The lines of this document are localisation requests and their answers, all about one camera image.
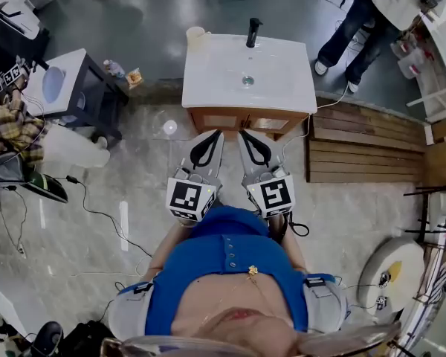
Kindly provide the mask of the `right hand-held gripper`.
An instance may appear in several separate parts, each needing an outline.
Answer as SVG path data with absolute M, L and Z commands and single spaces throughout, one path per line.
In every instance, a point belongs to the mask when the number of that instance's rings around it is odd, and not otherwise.
M 238 134 L 248 198 L 267 219 L 292 211 L 295 204 L 293 176 L 285 168 L 282 145 L 261 132 L 242 129 Z

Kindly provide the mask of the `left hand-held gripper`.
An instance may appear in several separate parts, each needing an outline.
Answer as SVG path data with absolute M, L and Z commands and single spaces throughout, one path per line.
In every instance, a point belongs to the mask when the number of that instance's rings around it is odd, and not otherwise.
M 201 133 L 182 148 L 174 175 L 168 178 L 166 208 L 177 219 L 200 222 L 219 189 L 224 136 L 220 129 Z

